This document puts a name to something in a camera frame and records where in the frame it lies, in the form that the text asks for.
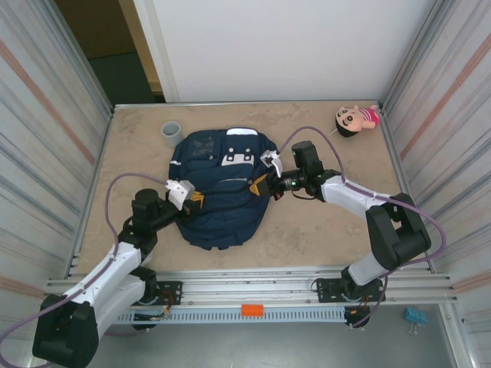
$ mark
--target backpack pocket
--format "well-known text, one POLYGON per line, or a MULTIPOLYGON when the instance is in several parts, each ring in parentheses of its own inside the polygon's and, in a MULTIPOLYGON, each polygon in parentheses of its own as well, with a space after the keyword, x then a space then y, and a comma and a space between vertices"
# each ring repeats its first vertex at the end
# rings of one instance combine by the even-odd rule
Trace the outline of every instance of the backpack pocket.
POLYGON ((253 171, 252 165, 240 163, 193 170, 186 175, 186 180, 189 180, 197 191, 206 195, 243 188, 252 179, 253 171))
POLYGON ((204 130, 190 134, 186 147, 188 170, 208 169, 219 165, 221 136, 215 130, 204 130))

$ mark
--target plastic cup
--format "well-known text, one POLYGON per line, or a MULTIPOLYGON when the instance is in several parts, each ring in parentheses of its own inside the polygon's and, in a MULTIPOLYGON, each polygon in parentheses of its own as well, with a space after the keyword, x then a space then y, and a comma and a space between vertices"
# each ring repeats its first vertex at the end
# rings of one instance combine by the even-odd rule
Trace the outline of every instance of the plastic cup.
POLYGON ((167 146, 175 147, 184 139, 181 126, 176 121, 168 121, 162 125, 162 135, 166 140, 167 146))

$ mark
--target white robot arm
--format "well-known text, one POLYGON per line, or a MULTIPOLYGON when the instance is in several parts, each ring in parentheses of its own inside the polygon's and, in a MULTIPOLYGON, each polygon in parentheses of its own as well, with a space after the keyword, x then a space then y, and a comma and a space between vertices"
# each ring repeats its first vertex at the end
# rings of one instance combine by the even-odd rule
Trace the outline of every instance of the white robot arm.
POLYGON ((292 151, 297 169, 287 172, 282 171, 277 153, 263 155, 261 160, 268 167, 274 166, 275 171, 258 178, 251 185, 251 192, 278 200, 286 191, 305 189, 313 199, 339 205, 367 221, 371 252, 346 267, 338 283, 330 283, 330 290, 325 292, 331 297, 342 294, 345 300, 359 300, 380 287, 380 276, 430 249, 430 236, 421 217, 403 206, 382 200, 394 199, 414 206, 409 195, 374 192, 343 179, 335 170, 325 170, 311 141, 296 143, 292 151), (400 226, 394 228, 393 222, 400 226))
POLYGON ((157 232, 203 205, 203 196, 195 193, 187 181, 168 180, 166 187, 166 199, 159 198, 153 189, 142 189, 135 195, 131 202, 133 215, 118 235, 116 254, 113 245, 84 280, 61 296, 46 297, 42 310, 84 290, 39 318, 32 348, 35 357, 70 368, 85 367, 99 339, 124 310, 137 301, 151 302, 156 297, 156 273, 142 264, 150 258, 157 232), (104 273, 92 282, 104 268, 104 273))

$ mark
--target pink toy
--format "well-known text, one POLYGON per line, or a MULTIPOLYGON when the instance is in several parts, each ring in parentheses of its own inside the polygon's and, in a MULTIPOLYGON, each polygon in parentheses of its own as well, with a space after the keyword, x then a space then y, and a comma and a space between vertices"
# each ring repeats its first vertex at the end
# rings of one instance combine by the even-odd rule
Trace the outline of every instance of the pink toy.
POLYGON ((338 132, 345 137, 353 136, 362 129, 374 129, 381 121, 377 105, 371 105, 368 109, 353 109, 341 107, 336 113, 336 127, 338 132))

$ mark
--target white panel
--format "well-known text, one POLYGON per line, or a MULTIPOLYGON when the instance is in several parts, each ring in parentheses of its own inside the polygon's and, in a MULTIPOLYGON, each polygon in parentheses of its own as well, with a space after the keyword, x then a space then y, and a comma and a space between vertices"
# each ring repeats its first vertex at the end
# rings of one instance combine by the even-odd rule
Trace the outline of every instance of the white panel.
POLYGON ((135 2, 171 102, 380 99, 434 3, 135 2))

